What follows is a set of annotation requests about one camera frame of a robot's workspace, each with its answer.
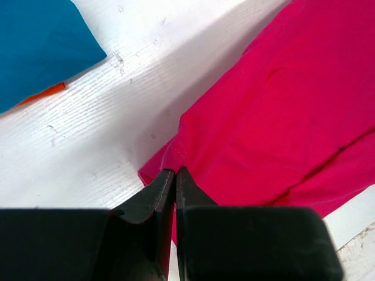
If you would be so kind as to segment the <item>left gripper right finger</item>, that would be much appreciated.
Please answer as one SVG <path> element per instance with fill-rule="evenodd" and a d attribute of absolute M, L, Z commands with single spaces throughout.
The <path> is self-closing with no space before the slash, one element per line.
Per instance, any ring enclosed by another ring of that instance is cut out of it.
<path fill-rule="evenodd" d="M 183 210 L 186 207 L 217 205 L 194 181 L 187 167 L 181 167 L 176 175 L 176 248 L 180 280 L 185 277 L 185 246 Z"/>

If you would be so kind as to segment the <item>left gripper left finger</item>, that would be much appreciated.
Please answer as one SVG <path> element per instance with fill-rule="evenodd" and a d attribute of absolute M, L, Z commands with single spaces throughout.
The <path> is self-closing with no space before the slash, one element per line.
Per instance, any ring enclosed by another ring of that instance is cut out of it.
<path fill-rule="evenodd" d="M 150 184 L 112 211 L 126 225 L 159 277 L 169 276 L 175 172 L 162 170 Z"/>

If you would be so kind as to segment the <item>magenta t shirt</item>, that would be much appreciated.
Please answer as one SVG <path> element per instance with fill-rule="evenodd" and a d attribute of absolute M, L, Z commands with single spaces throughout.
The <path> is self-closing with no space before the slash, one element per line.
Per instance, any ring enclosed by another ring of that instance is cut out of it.
<path fill-rule="evenodd" d="M 138 175 L 181 167 L 220 205 L 323 217 L 374 184 L 374 2 L 285 6 Z"/>

